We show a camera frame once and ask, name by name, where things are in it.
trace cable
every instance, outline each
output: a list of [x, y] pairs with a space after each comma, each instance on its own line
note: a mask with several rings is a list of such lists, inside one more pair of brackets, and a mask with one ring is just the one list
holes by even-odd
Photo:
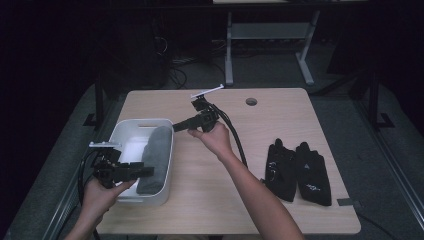
[[387, 234], [391, 239], [393, 240], [400, 240], [400, 238], [395, 237], [393, 234], [391, 234], [389, 231], [387, 231], [386, 229], [384, 229], [382, 226], [380, 226], [378, 223], [374, 222], [373, 220], [369, 219], [368, 217], [365, 217], [364, 215], [356, 212], [356, 214], [363, 218], [364, 220], [368, 221], [369, 223], [371, 223], [372, 225], [374, 225], [375, 227], [377, 227], [378, 229], [380, 229], [381, 231], [383, 231], [385, 234]]
[[218, 115], [224, 120], [224, 122], [227, 124], [227, 126], [228, 126], [228, 128], [230, 128], [230, 130], [231, 130], [231, 133], [233, 134], [233, 136], [234, 136], [234, 139], [236, 140], [236, 144], [237, 144], [237, 147], [238, 147], [238, 149], [239, 149], [239, 152], [240, 152], [240, 158], [241, 158], [241, 161], [243, 162], [243, 164], [246, 166], [246, 168], [248, 168], [248, 166], [247, 166], [247, 161], [246, 161], [246, 156], [244, 155], [244, 151], [243, 151], [243, 147], [242, 147], [242, 145], [241, 145], [241, 142], [240, 142], [240, 138], [238, 137], [238, 134], [237, 134], [237, 132], [236, 132], [236, 129], [234, 128], [234, 126], [233, 126], [233, 124], [231, 123], [231, 120], [230, 120], [230, 118], [228, 117], [228, 115], [224, 112], [224, 111], [222, 111], [222, 110], [220, 110], [217, 106], [215, 106], [214, 104], [211, 104], [211, 103], [207, 103], [214, 111], [216, 111], [217, 113], [218, 113]]

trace wooden table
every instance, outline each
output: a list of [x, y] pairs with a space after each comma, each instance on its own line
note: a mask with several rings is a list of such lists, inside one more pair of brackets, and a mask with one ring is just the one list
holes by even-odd
[[[197, 114], [191, 94], [199, 90], [133, 91], [127, 96], [119, 120], [168, 118], [177, 123]], [[325, 158], [333, 205], [323, 207], [302, 200], [282, 202], [305, 234], [355, 234], [361, 226], [352, 206], [339, 206], [349, 198], [324, 133], [303, 89], [222, 89], [205, 95], [226, 112], [236, 128], [250, 171], [264, 178], [268, 147], [281, 138], [288, 149], [303, 141]], [[255, 98], [256, 106], [248, 106]], [[238, 149], [233, 138], [235, 153]], [[174, 162], [168, 201], [158, 207], [117, 203], [98, 226], [112, 234], [257, 234], [232, 180], [223, 165], [196, 138], [175, 133]]]

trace round hole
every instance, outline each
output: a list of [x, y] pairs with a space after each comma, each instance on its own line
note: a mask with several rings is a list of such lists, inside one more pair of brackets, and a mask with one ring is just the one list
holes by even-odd
[[254, 98], [248, 98], [246, 99], [246, 104], [249, 106], [255, 106], [256, 104], [258, 104], [258, 100]]

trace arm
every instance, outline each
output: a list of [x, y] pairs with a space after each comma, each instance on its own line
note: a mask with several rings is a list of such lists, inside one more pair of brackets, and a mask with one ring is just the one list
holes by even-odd
[[97, 179], [92, 179], [85, 188], [80, 216], [65, 239], [90, 239], [94, 229], [102, 221], [103, 214], [115, 204], [119, 194], [134, 182], [123, 182], [119, 186], [106, 189]]
[[228, 129], [220, 122], [209, 133], [189, 130], [224, 164], [255, 226], [264, 239], [303, 239], [296, 222], [274, 194], [237, 158]]

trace person's left hand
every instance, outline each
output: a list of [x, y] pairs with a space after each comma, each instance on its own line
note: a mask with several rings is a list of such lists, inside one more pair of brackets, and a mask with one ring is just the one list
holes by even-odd
[[106, 189], [96, 178], [87, 183], [84, 191], [84, 200], [80, 218], [84, 218], [95, 225], [99, 224], [109, 208], [111, 208], [119, 194], [130, 188], [135, 181], [122, 182], [116, 187]]

